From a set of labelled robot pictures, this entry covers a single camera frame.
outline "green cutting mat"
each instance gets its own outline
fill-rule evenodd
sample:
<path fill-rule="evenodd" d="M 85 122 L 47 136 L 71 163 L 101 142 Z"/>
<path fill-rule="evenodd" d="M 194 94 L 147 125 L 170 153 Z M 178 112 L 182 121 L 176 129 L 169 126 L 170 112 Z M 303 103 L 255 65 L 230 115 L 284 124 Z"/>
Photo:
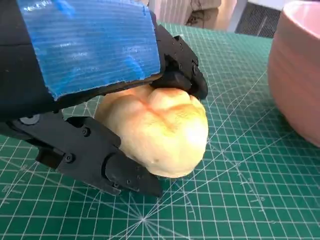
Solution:
<path fill-rule="evenodd" d="M 288 126 L 267 86 L 271 40 L 165 25 L 200 59 L 209 143 L 161 199 L 113 197 L 48 170 L 37 150 L 0 137 L 0 238 L 320 239 L 320 149 Z M 65 109 L 93 115 L 98 98 Z"/>

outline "cutting mat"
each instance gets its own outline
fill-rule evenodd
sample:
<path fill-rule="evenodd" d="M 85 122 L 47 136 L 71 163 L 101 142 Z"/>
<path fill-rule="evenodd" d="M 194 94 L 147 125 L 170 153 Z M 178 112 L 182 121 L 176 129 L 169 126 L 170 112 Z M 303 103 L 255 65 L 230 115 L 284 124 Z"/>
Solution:
<path fill-rule="evenodd" d="M 48 170 L 37 150 L 0 137 L 0 238 L 320 239 L 320 149 L 270 97 L 271 40 L 165 25 L 200 59 L 209 141 L 189 176 L 161 179 L 161 199 L 113 197 Z M 93 115 L 99 98 L 64 110 Z"/>

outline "bread roll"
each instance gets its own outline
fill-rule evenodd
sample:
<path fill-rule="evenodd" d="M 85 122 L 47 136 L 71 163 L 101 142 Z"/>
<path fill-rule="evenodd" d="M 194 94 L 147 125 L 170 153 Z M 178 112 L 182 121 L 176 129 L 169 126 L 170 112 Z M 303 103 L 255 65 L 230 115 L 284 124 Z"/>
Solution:
<path fill-rule="evenodd" d="M 183 177 L 204 156 L 206 110 L 183 90 L 144 85 L 110 93 L 94 117 L 121 138 L 128 157 L 154 175 Z"/>

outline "ceramic bowl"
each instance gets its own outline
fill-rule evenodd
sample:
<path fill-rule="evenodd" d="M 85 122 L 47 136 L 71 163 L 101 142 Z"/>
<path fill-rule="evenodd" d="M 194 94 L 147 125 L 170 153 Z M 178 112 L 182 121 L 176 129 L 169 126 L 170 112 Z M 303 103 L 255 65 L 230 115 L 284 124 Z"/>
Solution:
<path fill-rule="evenodd" d="M 267 75 L 271 95 L 289 124 L 320 147 L 320 2 L 284 6 Z"/>

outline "blue tape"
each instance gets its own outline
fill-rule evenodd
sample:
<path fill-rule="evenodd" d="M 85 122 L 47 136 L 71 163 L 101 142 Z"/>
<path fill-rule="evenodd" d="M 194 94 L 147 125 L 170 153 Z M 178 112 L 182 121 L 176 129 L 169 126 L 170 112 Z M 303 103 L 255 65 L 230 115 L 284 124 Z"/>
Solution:
<path fill-rule="evenodd" d="M 18 0 L 45 86 L 59 97 L 160 72 L 149 9 L 133 0 Z"/>

